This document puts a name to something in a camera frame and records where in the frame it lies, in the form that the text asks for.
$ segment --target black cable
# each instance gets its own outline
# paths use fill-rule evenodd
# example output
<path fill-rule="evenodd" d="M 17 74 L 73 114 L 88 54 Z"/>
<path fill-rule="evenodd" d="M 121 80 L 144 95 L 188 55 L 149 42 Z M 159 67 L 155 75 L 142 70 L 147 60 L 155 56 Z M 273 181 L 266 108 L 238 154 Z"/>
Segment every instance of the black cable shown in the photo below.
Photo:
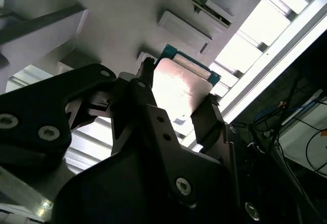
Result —
<path fill-rule="evenodd" d="M 269 128 L 269 126 L 267 124 L 267 120 L 265 120 L 265 125 L 266 125 L 267 129 L 270 131 L 271 129 Z"/>
<path fill-rule="evenodd" d="M 320 169 L 322 169 L 323 167 L 325 167 L 327 165 L 327 162 L 322 164 L 319 168 L 316 169 L 315 172 L 318 172 Z"/>
<path fill-rule="evenodd" d="M 308 161 L 309 165 L 311 166 L 311 168 L 313 168 L 314 171 L 317 171 L 317 174 L 324 175 L 324 176 L 327 176 L 327 174 L 326 174 L 326 173 L 322 173 L 322 172 L 320 172 L 320 169 L 314 167 L 314 166 L 312 165 L 312 163 L 310 162 L 309 157 L 308 157 L 308 148 L 309 148 L 309 145 L 310 145 L 310 143 L 312 142 L 313 138 L 315 138 L 315 137 L 316 137 L 319 133 L 321 133 L 322 131 L 326 131 L 326 130 L 327 130 L 327 128 L 324 128 L 324 129 L 322 129 L 322 130 L 316 132 L 313 136 L 311 136 L 311 138 L 310 138 L 309 141 L 307 142 L 307 146 L 306 146 L 306 158 L 307 158 L 307 161 Z"/>
<path fill-rule="evenodd" d="M 316 127 L 310 125 L 309 123 L 307 123 L 307 122 L 305 122 L 305 121 L 302 121 L 301 119 L 298 119 L 298 118 L 292 118 L 292 119 L 295 119 L 295 120 L 297 120 L 297 121 L 299 121 L 299 122 L 301 122 L 301 123 L 304 123 L 305 125 L 307 125 L 307 126 L 313 128 L 313 129 L 315 129 L 315 130 L 321 131 L 321 129 L 318 129 L 318 128 L 316 128 Z"/>
<path fill-rule="evenodd" d="M 283 113 L 282 113 L 281 117 L 279 118 L 277 130 L 273 133 L 273 137 L 272 137 L 272 139 L 270 141 L 270 144 L 268 146 L 268 152 L 271 152 L 271 150 L 272 150 L 272 148 L 274 146 L 274 143 L 276 141 L 277 135 L 278 135 L 279 131 L 282 128 L 282 122 L 286 117 L 288 107 L 290 106 L 291 100 L 293 98 L 293 95 L 294 95 L 294 92 L 295 92 L 295 89 L 296 89 L 296 86 L 297 86 L 297 83 L 299 82 L 299 80 L 300 80 L 300 76 L 296 77 L 295 80 L 294 80 L 294 84 L 293 84 L 293 86 L 291 88 L 291 91 L 290 91 L 290 93 L 288 95 L 285 108 L 283 109 Z"/>
<path fill-rule="evenodd" d="M 319 103 L 319 104 L 323 104 L 323 105 L 327 105 L 327 103 L 324 103 L 322 101 L 315 101 L 316 103 Z"/>

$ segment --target white ceiling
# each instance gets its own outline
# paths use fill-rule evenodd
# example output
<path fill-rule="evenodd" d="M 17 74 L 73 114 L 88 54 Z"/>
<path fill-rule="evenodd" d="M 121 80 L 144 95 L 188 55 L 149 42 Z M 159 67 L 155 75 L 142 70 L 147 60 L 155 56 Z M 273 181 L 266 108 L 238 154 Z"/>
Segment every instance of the white ceiling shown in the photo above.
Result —
<path fill-rule="evenodd" d="M 246 18 L 259 1 L 241 0 L 250 7 L 241 4 L 238 13 Z M 194 12 L 190 0 L 5 0 L 4 8 L 26 18 L 35 18 L 76 2 L 89 9 L 82 32 L 74 41 L 76 48 L 100 59 L 116 74 L 132 72 L 141 50 L 158 56 L 168 43 L 209 66 L 242 23 L 234 19 L 229 29 L 232 34 L 222 34 Z M 203 54 L 157 26 L 166 9 L 213 39 Z M 51 62 L 56 61 L 58 59 L 47 59 L 40 67 L 54 74 L 56 65 Z"/>

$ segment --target wire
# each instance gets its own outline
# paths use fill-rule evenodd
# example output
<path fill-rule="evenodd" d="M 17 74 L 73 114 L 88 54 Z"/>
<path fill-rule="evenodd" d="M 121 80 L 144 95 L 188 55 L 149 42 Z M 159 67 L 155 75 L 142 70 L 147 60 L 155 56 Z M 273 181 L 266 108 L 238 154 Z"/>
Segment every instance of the wire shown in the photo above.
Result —
<path fill-rule="evenodd" d="M 308 104 L 306 104 L 306 105 L 304 105 L 304 106 L 300 106 L 300 107 L 292 108 L 292 109 L 290 109 L 290 110 L 298 110 L 298 109 L 307 108 L 307 107 L 309 107 L 310 105 L 312 105 L 313 102 L 314 102 L 314 101 L 311 101 L 310 103 L 308 103 Z"/>
<path fill-rule="evenodd" d="M 268 126 L 267 120 L 265 120 L 265 125 L 266 125 L 267 129 L 270 131 L 271 129 Z"/>
<path fill-rule="evenodd" d="M 278 135 L 279 131 L 282 128 L 282 122 L 285 119 L 286 112 L 288 110 L 288 107 L 290 106 L 291 100 L 292 100 L 294 92 L 295 92 L 295 88 L 296 88 L 297 83 L 299 82 L 299 80 L 300 80 L 300 76 L 296 77 L 295 80 L 294 80 L 294 84 L 293 84 L 293 86 L 291 88 L 291 91 L 290 91 L 290 93 L 288 95 L 285 108 L 283 109 L 283 113 L 282 113 L 281 117 L 279 118 L 277 130 L 276 130 L 276 132 L 273 133 L 272 139 L 271 139 L 270 144 L 268 146 L 268 152 L 271 152 L 271 150 L 272 150 L 272 148 L 274 146 L 274 143 L 276 141 L 277 135 Z"/>
<path fill-rule="evenodd" d="M 321 131 L 321 129 L 318 129 L 318 128 L 316 128 L 316 127 L 310 125 L 309 123 L 307 123 L 307 122 L 305 122 L 305 121 L 302 121 L 301 119 L 298 119 L 298 118 L 292 118 L 292 119 L 295 119 L 295 120 L 297 120 L 297 121 L 299 121 L 299 122 L 301 122 L 301 123 L 304 123 L 304 124 L 306 124 L 307 126 L 313 128 L 313 129 L 315 129 L 315 130 Z"/>
<path fill-rule="evenodd" d="M 313 138 L 315 138 L 315 137 L 316 137 L 319 133 L 321 133 L 322 131 L 326 131 L 326 130 L 327 130 L 327 128 L 324 128 L 324 129 L 322 129 L 322 130 L 316 132 L 313 136 L 311 136 L 311 138 L 310 138 L 309 141 L 307 142 L 307 146 L 306 146 L 306 158 L 307 158 L 307 161 L 308 161 L 309 165 L 311 166 L 311 168 L 313 168 L 314 171 L 317 171 L 317 174 L 324 175 L 324 176 L 327 176 L 327 174 L 326 174 L 326 173 L 322 173 L 322 172 L 320 172 L 320 169 L 314 167 L 314 166 L 312 165 L 312 163 L 310 162 L 309 157 L 308 157 L 308 148 L 309 148 L 309 145 L 310 145 L 310 143 L 312 142 Z"/>
<path fill-rule="evenodd" d="M 270 108 L 267 108 L 267 109 L 264 109 L 262 110 L 261 112 L 259 112 L 259 114 L 257 115 L 257 117 L 255 118 L 254 122 L 256 122 L 259 118 L 261 118 L 261 116 L 264 114 L 264 113 L 267 113 L 267 112 L 272 112 L 272 111 L 275 111 L 277 110 L 278 107 L 270 107 Z"/>
<path fill-rule="evenodd" d="M 324 163 L 323 165 L 321 165 L 319 168 L 317 168 L 315 172 L 318 172 L 320 169 L 322 169 L 322 168 L 325 167 L 326 165 L 327 165 L 327 162 Z"/>
<path fill-rule="evenodd" d="M 323 104 L 323 105 L 327 105 L 327 103 L 324 103 L 322 101 L 315 101 L 316 103 L 319 103 L 319 104 Z"/>

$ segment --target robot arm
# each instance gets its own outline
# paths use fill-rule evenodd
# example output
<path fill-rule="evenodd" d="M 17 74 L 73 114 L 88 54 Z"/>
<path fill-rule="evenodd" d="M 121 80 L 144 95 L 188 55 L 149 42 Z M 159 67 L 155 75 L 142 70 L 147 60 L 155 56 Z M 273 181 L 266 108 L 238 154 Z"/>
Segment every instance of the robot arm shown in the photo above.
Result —
<path fill-rule="evenodd" d="M 93 64 L 0 96 L 2 175 L 46 199 L 32 211 L 53 206 L 49 223 L 60 224 L 322 223 L 265 149 L 224 123 L 215 96 L 191 116 L 201 152 L 180 146 L 151 91 L 153 61 L 143 67 L 116 78 Z M 71 131 L 97 116 L 112 119 L 112 156 L 72 176 Z"/>

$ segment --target blue cable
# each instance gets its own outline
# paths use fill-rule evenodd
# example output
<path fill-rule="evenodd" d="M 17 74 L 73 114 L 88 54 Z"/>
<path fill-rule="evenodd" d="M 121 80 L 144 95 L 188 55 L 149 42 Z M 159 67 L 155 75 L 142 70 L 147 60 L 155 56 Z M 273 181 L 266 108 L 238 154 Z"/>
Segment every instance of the blue cable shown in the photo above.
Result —
<path fill-rule="evenodd" d="M 307 107 L 309 107 L 313 102 L 315 102 L 314 100 L 312 100 L 309 104 L 306 104 L 306 105 L 304 105 L 304 106 L 300 106 L 300 107 L 296 107 L 296 108 L 292 108 L 292 109 L 290 109 L 290 110 L 298 110 L 298 109 L 302 109 L 302 108 L 307 108 Z M 255 122 L 258 120 L 258 119 L 260 119 L 263 115 L 265 115 L 265 114 L 267 114 L 267 113 L 269 113 L 269 112 L 271 112 L 271 111 L 274 111 L 274 110 L 277 110 L 278 109 L 278 107 L 270 107 L 270 108 L 267 108 L 267 109 L 264 109 L 264 110 L 262 110 L 258 115 L 257 115 L 257 117 L 255 118 Z"/>

